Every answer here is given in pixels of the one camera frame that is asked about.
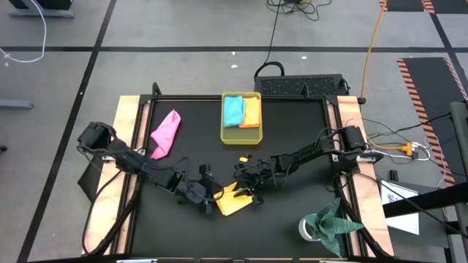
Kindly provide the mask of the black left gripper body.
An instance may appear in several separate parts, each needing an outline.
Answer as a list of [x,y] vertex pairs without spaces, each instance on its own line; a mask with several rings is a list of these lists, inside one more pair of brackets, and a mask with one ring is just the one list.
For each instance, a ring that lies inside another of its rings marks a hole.
[[204,199],[213,199],[215,202],[217,198],[214,196],[220,192],[220,184],[213,180],[212,183],[199,183],[198,180],[188,180],[185,186],[178,189],[178,195],[185,201],[191,202],[196,205],[200,210],[200,203]]

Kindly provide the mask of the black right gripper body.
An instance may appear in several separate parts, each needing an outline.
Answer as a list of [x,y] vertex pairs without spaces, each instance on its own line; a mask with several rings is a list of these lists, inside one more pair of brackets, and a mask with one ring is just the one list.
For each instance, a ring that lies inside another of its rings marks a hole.
[[252,165],[235,165],[235,190],[248,189],[254,191],[274,175],[271,165],[267,162],[259,162]]

